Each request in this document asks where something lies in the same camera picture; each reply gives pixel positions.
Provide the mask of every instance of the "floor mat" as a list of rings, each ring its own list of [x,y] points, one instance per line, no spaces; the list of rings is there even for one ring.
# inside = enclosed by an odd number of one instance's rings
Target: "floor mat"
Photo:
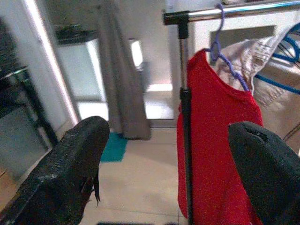
[[[106,147],[103,151],[101,162],[121,162],[125,153],[127,139],[121,135],[110,133]]]

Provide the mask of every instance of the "beige garment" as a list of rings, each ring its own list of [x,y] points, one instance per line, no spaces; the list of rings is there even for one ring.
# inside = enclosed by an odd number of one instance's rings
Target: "beige garment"
[[[299,67],[272,58],[272,54],[288,30],[277,36],[233,44],[224,48],[222,53],[252,90],[262,112],[264,127],[279,135],[300,154],[300,95],[254,78],[256,74],[260,74],[300,89]],[[222,60],[217,61],[216,72],[224,82],[235,89],[243,90],[240,82],[233,78],[228,66]]]

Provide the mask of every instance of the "clothes hanger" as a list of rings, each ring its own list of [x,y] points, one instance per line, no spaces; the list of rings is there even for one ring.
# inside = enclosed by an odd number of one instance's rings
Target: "clothes hanger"
[[[246,82],[244,81],[244,79],[242,78],[242,76],[239,73],[237,73],[233,70],[231,62],[221,53],[221,50],[220,50],[221,49],[221,44],[220,44],[220,41],[219,41],[219,34],[220,34],[221,29],[223,28],[223,25],[224,25],[225,13],[224,13],[224,10],[223,10],[223,5],[221,3],[217,4],[216,7],[221,10],[221,24],[220,24],[219,29],[216,32],[215,40],[211,44],[211,47],[210,48],[205,48],[204,50],[206,52],[210,52],[210,58],[213,62],[217,61],[218,58],[221,58],[228,65],[229,71],[232,74],[232,76],[235,79],[239,80],[239,82],[241,83],[244,90],[248,91],[249,88],[248,88]]]
[[[286,34],[286,36],[283,38],[283,41],[289,43],[294,51],[295,51],[295,57],[289,57],[289,56],[285,56],[285,55],[281,55],[281,54],[278,54],[278,53],[274,53],[273,54],[273,57],[275,58],[279,58],[279,59],[282,59],[282,60],[286,60],[288,62],[297,62],[299,60],[299,57],[300,57],[300,49],[297,45],[297,43],[291,39],[290,37],[288,37],[288,34],[291,33],[291,32],[294,32],[294,31],[297,31],[300,29],[300,23],[296,24],[295,26],[293,26],[289,32]]]

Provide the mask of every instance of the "red t-shirt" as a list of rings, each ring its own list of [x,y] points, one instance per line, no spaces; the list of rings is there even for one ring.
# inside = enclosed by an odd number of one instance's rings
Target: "red t-shirt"
[[[228,124],[263,125],[250,91],[224,83],[206,61],[205,51],[190,60],[187,81],[192,90],[192,168],[195,225],[262,225],[241,183],[228,143]],[[182,114],[177,123],[178,202],[186,213]]]

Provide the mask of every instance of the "gray curtain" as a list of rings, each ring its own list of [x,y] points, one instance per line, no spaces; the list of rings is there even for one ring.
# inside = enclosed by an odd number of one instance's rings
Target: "gray curtain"
[[[125,138],[149,139],[142,84],[118,17],[113,0],[101,1],[97,7],[99,53],[109,123]]]

